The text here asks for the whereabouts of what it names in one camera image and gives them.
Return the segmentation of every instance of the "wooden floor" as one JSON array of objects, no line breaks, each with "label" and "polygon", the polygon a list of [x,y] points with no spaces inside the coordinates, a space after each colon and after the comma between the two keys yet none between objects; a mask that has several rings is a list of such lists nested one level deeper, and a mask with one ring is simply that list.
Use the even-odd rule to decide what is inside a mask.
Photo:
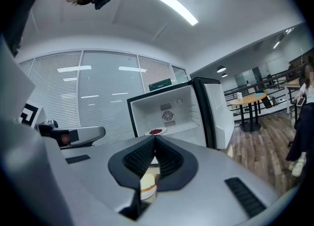
[{"label": "wooden floor", "polygon": [[259,123],[256,132],[243,132],[236,124],[231,137],[234,159],[283,194],[298,183],[286,161],[295,135],[294,115],[280,112],[259,118]]}]

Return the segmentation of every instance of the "railing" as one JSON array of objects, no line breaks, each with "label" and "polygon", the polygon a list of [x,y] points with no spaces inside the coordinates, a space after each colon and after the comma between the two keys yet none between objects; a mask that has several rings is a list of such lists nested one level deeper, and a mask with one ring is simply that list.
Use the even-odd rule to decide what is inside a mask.
[{"label": "railing", "polygon": [[[226,101],[229,102],[231,100],[236,99],[237,98],[236,94],[238,92],[242,92],[243,93],[244,91],[248,91],[249,89],[254,89],[254,91],[253,92],[250,91],[250,93],[245,94],[243,96],[250,95],[250,94],[255,94],[255,93],[262,93],[262,92],[264,92],[264,90],[267,90],[267,89],[278,89],[277,91],[274,91],[274,92],[268,94],[268,96],[273,95],[275,93],[278,93],[278,92],[284,90],[285,87],[283,86],[283,84],[287,83],[288,81],[291,81],[291,80],[294,80],[296,78],[299,78],[300,74],[295,74],[294,77],[289,78],[288,80],[287,79],[280,79],[280,78],[283,78],[283,77],[287,78],[288,75],[291,75],[291,73],[300,70],[302,67],[303,67],[303,65],[301,65],[301,66],[299,66],[297,68],[291,69],[291,70],[286,70],[282,74],[279,74],[279,75],[277,75],[275,77],[272,77],[272,78],[268,78],[268,79],[263,80],[263,81],[259,81],[256,84],[253,84],[251,86],[244,86],[242,88],[238,88],[238,89],[236,88],[236,90],[233,90],[231,92],[229,91],[228,93],[225,94]],[[258,89],[258,87],[260,87],[261,85],[264,86],[264,84],[268,84],[268,86],[265,87],[265,88],[263,87],[262,89]],[[284,100],[282,102],[277,102],[276,101],[276,99],[279,99],[279,98],[281,98],[281,97],[286,95],[286,93],[283,93],[282,95],[280,95],[278,97],[272,97],[271,101],[273,103],[271,103],[270,100],[268,100],[268,102],[271,105],[271,107],[277,106],[277,105],[279,105],[281,103],[284,103],[286,101],[291,102],[292,101],[292,95],[291,94],[296,92],[296,91],[299,91],[299,88],[296,89],[296,90],[293,90],[293,91],[291,91],[290,88],[289,88],[289,99],[288,100]],[[270,108],[270,107],[269,106],[267,106],[267,107],[265,106],[264,108],[260,108],[260,105],[259,105],[259,113],[261,113],[261,110],[266,109],[266,108]],[[240,108],[235,108],[235,109],[232,109],[231,111],[237,111],[237,110],[240,110]]]}]

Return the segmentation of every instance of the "ceiling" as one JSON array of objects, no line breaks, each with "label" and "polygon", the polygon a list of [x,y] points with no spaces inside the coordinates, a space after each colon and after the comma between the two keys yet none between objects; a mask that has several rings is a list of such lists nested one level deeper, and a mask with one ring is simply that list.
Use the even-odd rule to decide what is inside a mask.
[{"label": "ceiling", "polygon": [[132,38],[183,59],[241,32],[278,11],[277,0],[179,0],[197,19],[191,26],[159,0],[111,0],[101,10],[64,0],[37,0],[23,35],[29,45],[43,36],[103,34]]}]

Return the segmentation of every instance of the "mini fridge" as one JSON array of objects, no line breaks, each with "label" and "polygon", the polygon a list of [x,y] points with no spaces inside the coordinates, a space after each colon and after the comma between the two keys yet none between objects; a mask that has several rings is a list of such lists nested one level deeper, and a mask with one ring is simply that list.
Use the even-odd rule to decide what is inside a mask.
[{"label": "mini fridge", "polygon": [[219,80],[194,78],[128,99],[135,137],[165,127],[162,136],[226,149],[234,129]]}]

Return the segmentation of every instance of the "black pants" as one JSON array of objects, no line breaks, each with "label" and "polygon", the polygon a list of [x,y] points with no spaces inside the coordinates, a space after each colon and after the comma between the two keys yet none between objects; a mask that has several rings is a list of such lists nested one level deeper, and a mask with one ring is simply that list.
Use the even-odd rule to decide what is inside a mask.
[{"label": "black pants", "polygon": [[314,142],[314,103],[302,107],[296,134],[286,157],[287,161],[296,161],[302,152],[307,152]]}]

